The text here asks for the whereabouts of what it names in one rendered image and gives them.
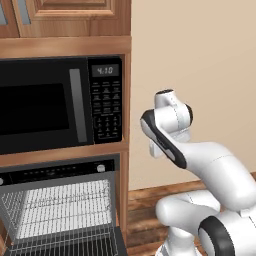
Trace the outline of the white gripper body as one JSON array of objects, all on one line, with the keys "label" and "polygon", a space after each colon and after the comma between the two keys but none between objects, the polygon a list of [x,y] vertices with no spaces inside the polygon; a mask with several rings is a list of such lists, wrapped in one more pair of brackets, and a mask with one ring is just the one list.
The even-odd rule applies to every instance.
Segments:
[{"label": "white gripper body", "polygon": [[157,146],[153,140],[149,140],[149,151],[152,157],[159,158],[163,155],[162,150]]}]

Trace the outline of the black microwave oven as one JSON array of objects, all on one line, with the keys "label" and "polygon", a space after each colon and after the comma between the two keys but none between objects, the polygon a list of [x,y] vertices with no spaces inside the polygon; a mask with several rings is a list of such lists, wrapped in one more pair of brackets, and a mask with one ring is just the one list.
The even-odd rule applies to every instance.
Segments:
[{"label": "black microwave oven", "polygon": [[93,144],[122,140],[122,60],[118,56],[85,58],[88,65]]}]

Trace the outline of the black microwave door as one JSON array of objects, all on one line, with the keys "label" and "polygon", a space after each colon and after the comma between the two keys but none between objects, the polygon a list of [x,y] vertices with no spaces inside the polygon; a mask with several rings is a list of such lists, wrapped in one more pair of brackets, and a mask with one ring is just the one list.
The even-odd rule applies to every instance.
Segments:
[{"label": "black microwave door", "polygon": [[[79,69],[87,141],[75,123],[70,69]],[[94,143],[85,58],[0,59],[0,154]]]}]

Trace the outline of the wooden cupboard door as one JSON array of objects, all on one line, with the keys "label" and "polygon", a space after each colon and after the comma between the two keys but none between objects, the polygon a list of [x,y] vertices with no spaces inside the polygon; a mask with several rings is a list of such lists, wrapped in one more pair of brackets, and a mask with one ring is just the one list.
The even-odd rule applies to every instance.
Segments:
[{"label": "wooden cupboard door", "polygon": [[0,38],[18,38],[19,30],[12,0],[0,0]]},{"label": "wooden cupboard door", "polygon": [[126,36],[131,0],[12,0],[20,36]]}]

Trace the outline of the wooden tall cabinet frame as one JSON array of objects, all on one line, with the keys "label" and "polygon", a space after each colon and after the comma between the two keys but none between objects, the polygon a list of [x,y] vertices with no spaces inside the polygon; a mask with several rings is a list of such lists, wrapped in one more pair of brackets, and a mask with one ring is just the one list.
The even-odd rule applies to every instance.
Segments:
[{"label": "wooden tall cabinet frame", "polygon": [[0,38],[0,59],[118,56],[122,60],[122,140],[102,144],[0,154],[0,168],[93,157],[115,157],[116,224],[127,237],[131,33],[126,36]]}]

